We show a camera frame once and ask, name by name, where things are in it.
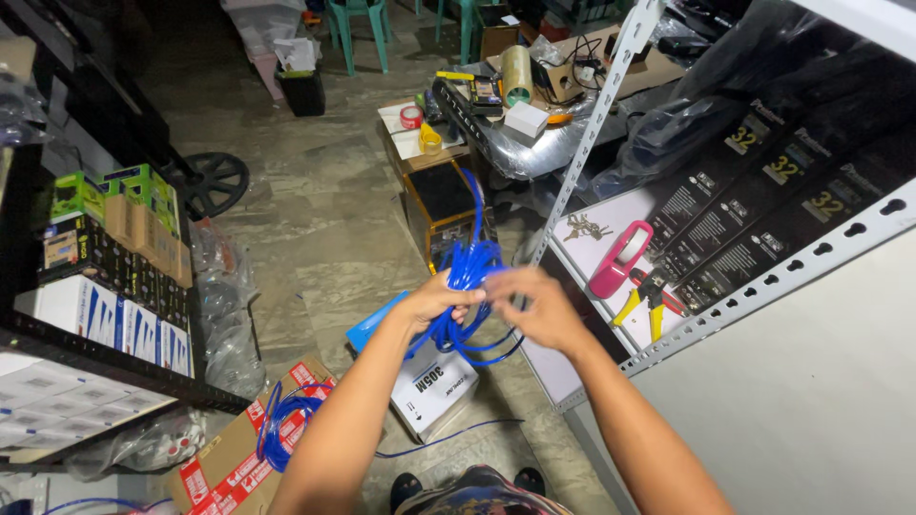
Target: hand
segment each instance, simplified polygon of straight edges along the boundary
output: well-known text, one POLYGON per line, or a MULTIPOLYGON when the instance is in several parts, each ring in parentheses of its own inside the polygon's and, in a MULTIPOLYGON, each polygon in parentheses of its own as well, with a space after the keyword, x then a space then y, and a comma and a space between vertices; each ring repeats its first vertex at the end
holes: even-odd
POLYGON ((455 306, 452 319, 464 323, 470 305, 483 301, 486 294, 483 290, 452 290, 446 286, 450 271, 448 268, 432 276, 391 311, 408 317, 417 332, 426 330, 433 318, 451 306, 455 306))
POLYGON ((560 282, 539 267, 498 272, 486 279, 485 287, 494 311, 540 345, 567 354, 575 345, 594 340, 560 282), (528 297, 524 312, 512 306, 513 293, 528 297))

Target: sandal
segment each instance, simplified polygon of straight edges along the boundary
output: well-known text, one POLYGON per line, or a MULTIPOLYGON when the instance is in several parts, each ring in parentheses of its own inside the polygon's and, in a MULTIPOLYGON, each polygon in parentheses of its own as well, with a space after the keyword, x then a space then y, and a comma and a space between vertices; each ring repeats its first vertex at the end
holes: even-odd
POLYGON ((526 466, 519 470, 512 484, 533 494, 538 494, 541 497, 547 496, 547 486, 544 484, 544 476, 530 466, 526 466))
POLYGON ((398 476, 391 485, 391 514, 394 515, 394 512, 398 510, 398 507, 403 504, 405 500, 412 498, 421 491, 423 491, 423 485, 420 483, 420 480, 410 472, 405 472, 398 476))

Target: red tape roll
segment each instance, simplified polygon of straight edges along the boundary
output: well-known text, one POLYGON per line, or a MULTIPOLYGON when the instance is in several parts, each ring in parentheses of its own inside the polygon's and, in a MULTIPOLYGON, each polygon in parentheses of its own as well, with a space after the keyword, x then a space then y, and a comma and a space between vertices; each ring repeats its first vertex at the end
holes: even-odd
POLYGON ((423 123, 423 112, 416 105, 401 109, 401 125, 404 128, 420 128, 423 123))

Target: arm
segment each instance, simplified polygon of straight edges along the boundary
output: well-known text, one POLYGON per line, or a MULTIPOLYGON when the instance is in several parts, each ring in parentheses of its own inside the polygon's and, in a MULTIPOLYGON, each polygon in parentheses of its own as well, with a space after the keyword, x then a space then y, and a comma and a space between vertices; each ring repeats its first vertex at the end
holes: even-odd
POLYGON ((440 273, 395 305, 306 426, 268 515, 339 514, 353 510, 382 435, 388 398, 410 338, 453 305, 461 321, 484 293, 454 291, 440 273))
POLYGON ((487 290, 507 322, 572 362, 607 451, 644 515, 733 513, 700 460, 584 327, 556 279, 540 268, 515 269, 488 279, 487 290), (527 311, 509 303, 516 292, 529 298, 527 311))

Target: green plastic chair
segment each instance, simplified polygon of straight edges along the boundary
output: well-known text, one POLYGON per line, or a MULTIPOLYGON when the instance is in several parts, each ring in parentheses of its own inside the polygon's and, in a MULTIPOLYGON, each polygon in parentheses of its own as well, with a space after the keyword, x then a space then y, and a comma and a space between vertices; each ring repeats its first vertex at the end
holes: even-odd
MULTIPOLYGON (((453 0, 461 5, 461 63, 467 64, 471 55, 471 35, 474 33, 474 0, 453 0)), ((493 5, 499 0, 492 0, 493 5)), ((436 42, 442 33, 442 17, 445 16, 445 0, 439 0, 439 12, 436 14, 436 42)))
POLYGON ((353 46, 350 41, 350 16, 368 15, 369 22, 372 24, 372 35, 376 39, 378 48, 378 60, 382 64, 382 73, 388 73, 388 56, 385 53, 385 39, 390 42, 394 38, 391 36, 391 24, 388 22, 388 9, 385 0, 376 0, 373 5, 369 5, 367 0, 346 0, 346 5, 338 5, 333 0, 324 3, 327 8, 325 11, 331 15, 331 43, 335 48, 337 45, 337 34, 340 33, 341 42, 343 43, 343 57, 346 59, 346 71, 353 77, 356 70, 353 66, 353 46))

